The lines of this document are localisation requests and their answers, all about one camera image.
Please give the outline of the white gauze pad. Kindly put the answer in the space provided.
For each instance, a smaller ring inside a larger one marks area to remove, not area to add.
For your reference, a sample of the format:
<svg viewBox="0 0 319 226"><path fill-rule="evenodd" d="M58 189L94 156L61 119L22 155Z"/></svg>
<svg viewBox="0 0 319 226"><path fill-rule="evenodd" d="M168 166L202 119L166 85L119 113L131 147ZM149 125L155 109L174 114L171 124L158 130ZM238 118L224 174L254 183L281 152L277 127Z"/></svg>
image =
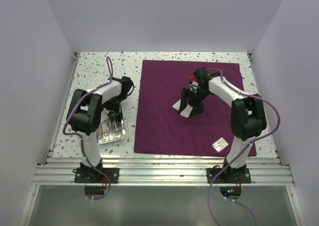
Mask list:
<svg viewBox="0 0 319 226"><path fill-rule="evenodd" d="M185 118L189 118L190 115L191 115L191 112L193 110L193 107L190 106L190 105L187 105L186 108L184 110L182 110L182 112L180 113L180 115L182 117L185 117Z"/></svg>
<svg viewBox="0 0 319 226"><path fill-rule="evenodd" d="M177 101L172 107L175 109L175 110L179 110L179 107L180 107L180 103L181 103L181 101L179 100L179 101Z"/></svg>

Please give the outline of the steel forceps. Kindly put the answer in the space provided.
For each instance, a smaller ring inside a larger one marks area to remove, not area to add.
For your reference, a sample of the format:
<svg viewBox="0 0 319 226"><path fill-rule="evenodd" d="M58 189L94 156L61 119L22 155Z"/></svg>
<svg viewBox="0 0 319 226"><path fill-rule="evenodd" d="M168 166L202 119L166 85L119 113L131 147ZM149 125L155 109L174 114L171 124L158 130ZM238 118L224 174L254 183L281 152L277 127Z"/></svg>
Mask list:
<svg viewBox="0 0 319 226"><path fill-rule="evenodd" d="M107 141L113 139L112 130L113 130L113 121L111 118L107 118L104 121L104 136Z"/></svg>
<svg viewBox="0 0 319 226"><path fill-rule="evenodd" d="M120 114L113 114L111 117L112 120L112 133L113 134L122 134L122 121Z"/></svg>

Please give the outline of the steel instrument tray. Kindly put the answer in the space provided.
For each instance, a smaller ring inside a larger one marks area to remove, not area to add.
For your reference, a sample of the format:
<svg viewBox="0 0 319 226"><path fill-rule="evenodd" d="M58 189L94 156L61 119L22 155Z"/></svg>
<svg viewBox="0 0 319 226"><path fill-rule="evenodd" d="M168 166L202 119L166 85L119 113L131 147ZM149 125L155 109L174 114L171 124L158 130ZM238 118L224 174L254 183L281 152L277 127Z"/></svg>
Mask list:
<svg viewBox="0 0 319 226"><path fill-rule="evenodd" d="M101 122L96 131L97 144L109 144L121 141L126 136L126 129L120 107L119 113L104 109L101 114Z"/></svg>

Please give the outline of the purple cloth mat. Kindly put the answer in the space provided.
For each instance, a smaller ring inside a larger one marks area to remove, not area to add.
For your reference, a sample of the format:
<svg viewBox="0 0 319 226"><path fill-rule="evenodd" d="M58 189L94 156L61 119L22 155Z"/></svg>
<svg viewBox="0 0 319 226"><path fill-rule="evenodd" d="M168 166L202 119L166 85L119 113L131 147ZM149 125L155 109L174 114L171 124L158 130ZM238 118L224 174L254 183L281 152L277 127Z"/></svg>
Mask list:
<svg viewBox="0 0 319 226"><path fill-rule="evenodd" d="M231 109L217 96L208 96L203 113L185 118L172 106L188 88L193 72L216 68L236 87L243 89L240 65L235 63L144 60L138 100L135 153L225 157L230 146L220 152L213 144L223 138L232 144Z"/></svg>

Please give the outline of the clear plastic sachet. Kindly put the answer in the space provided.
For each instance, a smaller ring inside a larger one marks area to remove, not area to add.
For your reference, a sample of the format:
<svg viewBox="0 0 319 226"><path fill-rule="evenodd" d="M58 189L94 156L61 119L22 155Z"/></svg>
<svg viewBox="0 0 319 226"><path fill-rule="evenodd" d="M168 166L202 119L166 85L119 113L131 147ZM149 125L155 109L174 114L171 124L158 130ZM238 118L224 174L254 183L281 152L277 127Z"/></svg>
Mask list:
<svg viewBox="0 0 319 226"><path fill-rule="evenodd" d="M229 143L223 138L219 138L216 142L212 144L212 147L217 151L220 152L224 148L226 148L229 145Z"/></svg>

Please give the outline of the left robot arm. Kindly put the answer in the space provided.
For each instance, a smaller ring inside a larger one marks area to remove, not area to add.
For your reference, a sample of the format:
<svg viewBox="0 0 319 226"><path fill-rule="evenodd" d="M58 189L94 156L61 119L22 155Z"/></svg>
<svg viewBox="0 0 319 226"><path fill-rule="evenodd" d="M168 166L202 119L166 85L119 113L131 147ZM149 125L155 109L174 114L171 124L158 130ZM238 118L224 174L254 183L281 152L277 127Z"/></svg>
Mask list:
<svg viewBox="0 0 319 226"><path fill-rule="evenodd" d="M64 135L80 138L82 160L74 169L76 183L110 182L103 169L97 134L103 110L119 113L121 102L134 90L129 77L113 78L92 90L76 89L69 105Z"/></svg>

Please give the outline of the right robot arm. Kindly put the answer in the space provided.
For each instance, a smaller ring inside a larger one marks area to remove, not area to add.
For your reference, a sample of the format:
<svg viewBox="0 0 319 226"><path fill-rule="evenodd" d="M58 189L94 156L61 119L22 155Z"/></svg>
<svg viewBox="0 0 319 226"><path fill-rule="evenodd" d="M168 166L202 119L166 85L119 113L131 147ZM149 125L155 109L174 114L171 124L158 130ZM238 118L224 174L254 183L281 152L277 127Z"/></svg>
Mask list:
<svg viewBox="0 0 319 226"><path fill-rule="evenodd" d="M198 68L189 88L181 91L181 98L172 106L178 114L189 118L204 111L203 100L216 95L231 108L230 126L234 139L222 168L209 173L215 181L236 183L247 173L246 159L250 149L267 127L264 105L259 95L250 95L231 84L220 69Z"/></svg>

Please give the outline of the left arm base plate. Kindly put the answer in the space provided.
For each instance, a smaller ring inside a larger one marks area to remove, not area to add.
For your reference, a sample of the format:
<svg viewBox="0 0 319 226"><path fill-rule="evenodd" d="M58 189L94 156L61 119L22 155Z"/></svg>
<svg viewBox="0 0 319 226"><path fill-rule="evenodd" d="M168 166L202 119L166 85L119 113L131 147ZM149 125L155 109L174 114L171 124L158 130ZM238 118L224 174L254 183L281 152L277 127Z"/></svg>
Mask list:
<svg viewBox="0 0 319 226"><path fill-rule="evenodd" d="M84 171L80 168L73 169L72 172L75 174L75 183L111 183L117 184L120 175L119 168L103 168L101 171L109 177L109 179L104 178L104 176L95 170Z"/></svg>

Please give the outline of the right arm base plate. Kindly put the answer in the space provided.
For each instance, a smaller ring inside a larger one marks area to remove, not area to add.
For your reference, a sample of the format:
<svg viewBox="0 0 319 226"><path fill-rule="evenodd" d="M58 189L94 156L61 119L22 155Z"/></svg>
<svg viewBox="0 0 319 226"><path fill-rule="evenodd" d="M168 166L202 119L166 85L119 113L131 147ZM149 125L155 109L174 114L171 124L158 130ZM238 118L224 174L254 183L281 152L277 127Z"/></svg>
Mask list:
<svg viewBox="0 0 319 226"><path fill-rule="evenodd" d="M214 177L222 170L220 167L206 169L206 178L208 184L212 182ZM213 181L214 184L250 184L252 183L250 171L248 168L232 169L227 168Z"/></svg>

